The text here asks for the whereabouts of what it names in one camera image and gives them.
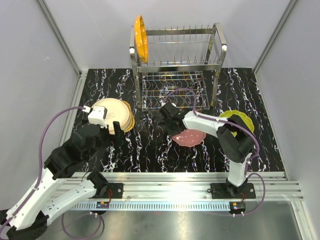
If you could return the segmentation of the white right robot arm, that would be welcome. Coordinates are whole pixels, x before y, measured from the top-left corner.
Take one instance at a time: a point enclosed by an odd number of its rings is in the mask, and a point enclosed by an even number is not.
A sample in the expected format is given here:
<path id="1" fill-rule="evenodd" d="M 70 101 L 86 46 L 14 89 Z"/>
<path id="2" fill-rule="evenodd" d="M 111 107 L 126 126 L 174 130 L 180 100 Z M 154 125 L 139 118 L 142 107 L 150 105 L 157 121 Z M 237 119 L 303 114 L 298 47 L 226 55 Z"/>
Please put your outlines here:
<path id="1" fill-rule="evenodd" d="M 247 160 L 252 156 L 255 137 L 239 115 L 210 116 L 195 110 L 180 110 L 170 102 L 159 112 L 167 134 L 182 147 L 194 147 L 207 135 L 217 138 L 229 159 L 229 173 L 221 193 L 233 199 L 243 195 L 248 182 Z"/>

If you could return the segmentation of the pink dotted plate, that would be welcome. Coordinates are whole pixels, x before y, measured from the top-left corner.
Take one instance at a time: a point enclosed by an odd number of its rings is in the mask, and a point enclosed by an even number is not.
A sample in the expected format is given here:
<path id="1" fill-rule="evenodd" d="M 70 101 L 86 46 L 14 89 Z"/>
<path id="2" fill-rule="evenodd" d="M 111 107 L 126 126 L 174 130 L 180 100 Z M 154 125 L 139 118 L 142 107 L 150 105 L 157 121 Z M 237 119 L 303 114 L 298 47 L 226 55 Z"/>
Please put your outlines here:
<path id="1" fill-rule="evenodd" d="M 206 138 L 206 133 L 194 129 L 185 129 L 171 138 L 179 146 L 191 148 L 199 145 Z"/>

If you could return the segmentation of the orange dotted plate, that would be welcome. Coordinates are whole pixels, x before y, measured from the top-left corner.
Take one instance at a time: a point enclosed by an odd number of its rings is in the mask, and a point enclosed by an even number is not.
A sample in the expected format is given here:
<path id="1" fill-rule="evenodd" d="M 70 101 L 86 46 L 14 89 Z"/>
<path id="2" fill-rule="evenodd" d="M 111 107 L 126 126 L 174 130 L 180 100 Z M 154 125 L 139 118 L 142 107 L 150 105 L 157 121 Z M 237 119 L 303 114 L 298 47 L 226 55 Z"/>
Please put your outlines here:
<path id="1" fill-rule="evenodd" d="M 134 36 L 138 56 L 143 63 L 147 63 L 149 59 L 149 45 L 142 15 L 138 15 L 134 20 Z"/>

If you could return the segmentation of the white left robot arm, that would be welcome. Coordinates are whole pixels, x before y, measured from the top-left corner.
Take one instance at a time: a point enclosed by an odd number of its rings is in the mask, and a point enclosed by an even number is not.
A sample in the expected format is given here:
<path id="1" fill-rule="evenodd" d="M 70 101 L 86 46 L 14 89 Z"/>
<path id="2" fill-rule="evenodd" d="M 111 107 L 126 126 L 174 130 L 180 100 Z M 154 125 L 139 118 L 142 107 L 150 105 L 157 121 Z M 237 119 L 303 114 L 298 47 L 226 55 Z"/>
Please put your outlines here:
<path id="1" fill-rule="evenodd" d="M 57 217 L 85 199 L 122 197 L 123 184 L 109 183 L 101 172 L 95 170 L 79 185 L 51 199 L 84 162 L 96 155 L 98 149 L 122 143 L 125 132 L 120 123 L 113 122 L 113 128 L 115 134 L 110 134 L 107 127 L 85 123 L 62 146 L 51 152 L 40 167 L 37 180 L 21 200 L 0 212 L 0 228 L 9 228 L 6 232 L 8 239 L 38 239 Z"/>

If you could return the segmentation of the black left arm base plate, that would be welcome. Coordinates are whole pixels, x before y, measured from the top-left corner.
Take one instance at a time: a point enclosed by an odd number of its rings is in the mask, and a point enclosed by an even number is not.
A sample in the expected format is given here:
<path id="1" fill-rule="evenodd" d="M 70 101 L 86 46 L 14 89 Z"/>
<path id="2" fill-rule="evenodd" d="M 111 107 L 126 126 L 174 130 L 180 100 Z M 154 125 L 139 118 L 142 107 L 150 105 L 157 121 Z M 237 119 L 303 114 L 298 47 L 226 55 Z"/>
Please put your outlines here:
<path id="1" fill-rule="evenodd" d="M 111 193 L 111 199 L 122 199 L 124 192 L 124 184 L 120 182 L 109 182 L 107 191 L 102 196 L 93 196 L 92 199 L 109 199 L 109 193 Z"/>

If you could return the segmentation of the yellow-green dotted plate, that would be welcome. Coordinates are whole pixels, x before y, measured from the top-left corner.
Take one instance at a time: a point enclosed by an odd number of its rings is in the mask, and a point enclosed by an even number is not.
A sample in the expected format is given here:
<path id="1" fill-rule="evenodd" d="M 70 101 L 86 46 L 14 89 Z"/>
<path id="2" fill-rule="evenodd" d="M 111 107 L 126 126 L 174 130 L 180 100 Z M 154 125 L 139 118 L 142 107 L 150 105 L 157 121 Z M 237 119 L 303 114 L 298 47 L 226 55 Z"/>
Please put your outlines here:
<path id="1" fill-rule="evenodd" d="M 225 118 L 225 121 L 233 122 L 236 125 L 241 126 L 243 129 L 246 129 L 246 131 L 243 131 L 242 129 L 226 124 L 223 126 L 220 126 L 217 130 L 217 136 L 221 138 L 223 135 L 233 135 L 236 137 L 238 134 L 250 136 L 248 132 L 251 132 L 251 135 L 254 133 L 255 127 L 253 124 L 253 121 L 244 113 L 238 110 L 227 110 L 219 115 L 220 118 Z"/>

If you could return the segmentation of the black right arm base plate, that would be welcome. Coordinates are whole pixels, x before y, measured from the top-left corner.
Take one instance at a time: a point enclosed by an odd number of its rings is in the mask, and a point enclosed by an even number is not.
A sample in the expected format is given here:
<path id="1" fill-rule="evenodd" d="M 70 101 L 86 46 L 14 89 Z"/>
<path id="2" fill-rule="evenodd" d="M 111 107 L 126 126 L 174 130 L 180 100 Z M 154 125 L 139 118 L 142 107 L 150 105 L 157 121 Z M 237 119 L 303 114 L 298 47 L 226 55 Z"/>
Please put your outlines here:
<path id="1" fill-rule="evenodd" d="M 207 192 L 211 194 L 212 199 L 229 200 L 229 199 L 255 199 L 256 192 L 252 183 L 244 183 L 236 187 L 227 183 L 211 183 Z"/>

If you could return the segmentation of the cream plate with drawing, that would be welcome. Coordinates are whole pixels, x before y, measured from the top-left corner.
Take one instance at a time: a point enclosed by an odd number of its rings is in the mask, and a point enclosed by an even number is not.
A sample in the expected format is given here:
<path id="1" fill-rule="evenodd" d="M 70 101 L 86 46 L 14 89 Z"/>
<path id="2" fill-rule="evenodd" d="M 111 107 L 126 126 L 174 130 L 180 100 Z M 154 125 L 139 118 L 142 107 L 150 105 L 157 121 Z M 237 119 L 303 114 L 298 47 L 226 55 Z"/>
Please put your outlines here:
<path id="1" fill-rule="evenodd" d="M 88 115 L 88 122 L 101 128 L 108 128 L 111 135 L 115 135 L 114 122 L 118 122 L 125 133 L 135 126 L 135 119 L 128 102 L 116 98 L 103 98 L 92 106 Z"/>

